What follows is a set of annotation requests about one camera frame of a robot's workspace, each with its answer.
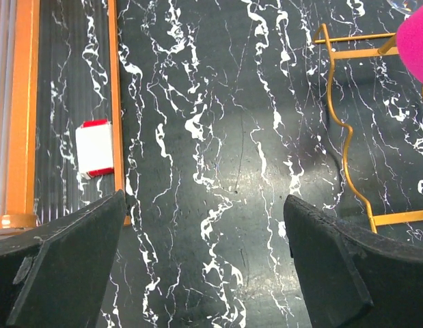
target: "ribbed glass panel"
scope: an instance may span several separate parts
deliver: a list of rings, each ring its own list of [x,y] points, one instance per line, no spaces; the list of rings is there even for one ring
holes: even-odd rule
[[[0,0],[0,215],[6,212],[16,0]]]

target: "marble tile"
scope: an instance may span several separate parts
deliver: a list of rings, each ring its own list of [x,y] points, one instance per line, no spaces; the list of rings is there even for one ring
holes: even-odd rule
[[[112,192],[113,179],[82,181],[74,144],[82,121],[110,118],[107,2],[43,0],[41,10],[36,210],[45,222]],[[347,36],[402,20],[385,1],[118,0],[133,226],[98,327],[311,327],[286,196],[369,228],[344,183],[344,132],[326,113],[327,52],[312,35],[321,23]],[[336,111],[355,128],[356,187],[376,214],[423,208],[420,84],[397,57],[343,61],[335,78]],[[380,233],[423,247],[423,222]]]
[[[41,0],[35,213],[41,223],[114,192],[113,176],[78,173],[76,128],[111,119],[107,4]]]

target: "gold wire frame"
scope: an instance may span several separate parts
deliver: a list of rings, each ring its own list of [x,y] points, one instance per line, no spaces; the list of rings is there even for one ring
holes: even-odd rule
[[[323,32],[324,39],[319,39],[320,33]],[[370,39],[380,39],[380,38],[389,38],[387,42],[380,48],[372,49],[360,49],[360,50],[347,50],[347,51],[333,51],[331,43],[334,42],[347,42],[347,41],[358,41],[358,40],[370,40]],[[365,58],[365,57],[378,57],[378,56],[389,56],[397,55],[398,48],[396,47],[396,33],[382,33],[382,34],[372,34],[367,36],[349,36],[343,38],[330,38],[328,34],[328,29],[326,24],[322,24],[317,32],[314,34],[313,43],[315,44],[325,44],[328,50],[328,56],[330,60],[330,69],[328,74],[327,82],[327,104],[329,114],[333,118],[334,122],[345,128],[348,131],[346,136],[343,154],[342,154],[342,166],[346,181],[348,182],[351,191],[365,204],[366,212],[368,214],[370,228],[374,233],[377,233],[377,227],[386,226],[389,224],[405,223],[405,222],[415,222],[423,221],[423,210],[416,210],[413,212],[403,212],[403,213],[394,213],[394,214],[385,214],[385,215],[373,215],[372,206],[369,200],[364,197],[354,186],[353,181],[349,175],[348,167],[348,151],[349,145],[353,138],[353,127],[347,123],[344,123],[340,120],[333,107],[333,100],[331,97],[333,77],[336,69],[336,59],[353,59],[353,58]]]

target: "glass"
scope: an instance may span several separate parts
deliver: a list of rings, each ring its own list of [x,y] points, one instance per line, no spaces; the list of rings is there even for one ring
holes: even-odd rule
[[[15,16],[16,0],[0,0],[0,215],[6,206]]]
[[[413,14],[423,5],[423,0],[387,0],[392,8],[405,15]]]

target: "red and white box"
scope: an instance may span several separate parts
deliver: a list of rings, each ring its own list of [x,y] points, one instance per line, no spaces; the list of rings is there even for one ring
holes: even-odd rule
[[[76,129],[79,173],[87,179],[114,172],[113,127],[108,120],[86,121]]]

